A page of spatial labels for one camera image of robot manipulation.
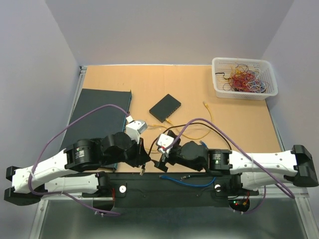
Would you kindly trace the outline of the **small black network switch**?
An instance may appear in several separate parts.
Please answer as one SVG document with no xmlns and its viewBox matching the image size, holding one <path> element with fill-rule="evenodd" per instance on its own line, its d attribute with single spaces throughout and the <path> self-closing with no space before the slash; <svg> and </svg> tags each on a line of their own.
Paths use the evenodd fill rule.
<svg viewBox="0 0 319 239">
<path fill-rule="evenodd" d="M 178 101 L 172 95 L 167 94 L 149 110 L 149 113 L 163 123 L 180 106 L 180 101 Z"/>
</svg>

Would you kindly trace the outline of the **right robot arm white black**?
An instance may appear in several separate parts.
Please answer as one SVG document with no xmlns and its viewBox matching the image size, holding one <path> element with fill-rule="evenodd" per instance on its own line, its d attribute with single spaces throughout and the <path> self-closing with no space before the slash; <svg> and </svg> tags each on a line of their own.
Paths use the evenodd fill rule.
<svg viewBox="0 0 319 239">
<path fill-rule="evenodd" d="M 291 183 L 296 187 L 317 187 L 319 181 L 312 155 L 303 145 L 276 153 L 242 153 L 208 149 L 190 141 L 183 146 L 174 137 L 161 134 L 156 140 L 161 160 L 155 167 L 166 172 L 166 164 L 179 164 L 213 177 L 233 175 L 229 188 L 234 194 L 273 184 Z"/>
</svg>

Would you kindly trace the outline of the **large rack network switch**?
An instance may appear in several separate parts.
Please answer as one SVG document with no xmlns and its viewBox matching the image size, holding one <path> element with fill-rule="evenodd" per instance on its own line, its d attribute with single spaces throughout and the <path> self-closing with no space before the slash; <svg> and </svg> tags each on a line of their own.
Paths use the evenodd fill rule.
<svg viewBox="0 0 319 239">
<path fill-rule="evenodd" d="M 75 105 L 70 123 L 86 113 L 106 104 L 119 106 L 129 112 L 132 92 L 82 89 Z M 65 133 L 60 150 L 80 139 L 105 138 L 124 131 L 126 115 L 115 107 L 105 107 L 71 126 Z"/>
</svg>

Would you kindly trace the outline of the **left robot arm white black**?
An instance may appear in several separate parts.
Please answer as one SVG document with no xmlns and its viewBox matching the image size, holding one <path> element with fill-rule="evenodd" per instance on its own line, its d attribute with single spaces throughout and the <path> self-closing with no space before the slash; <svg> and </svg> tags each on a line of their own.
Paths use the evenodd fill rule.
<svg viewBox="0 0 319 239">
<path fill-rule="evenodd" d="M 131 139 L 124 132 L 105 138 L 82 139 L 33 166 L 8 167 L 6 179 L 11 182 L 11 187 L 5 189 L 4 200 L 17 206 L 28 206 L 53 194 L 106 196 L 113 189 L 106 172 L 89 176 L 77 176 L 77 173 L 120 162 L 140 167 L 150 160 L 143 140 Z"/>
</svg>

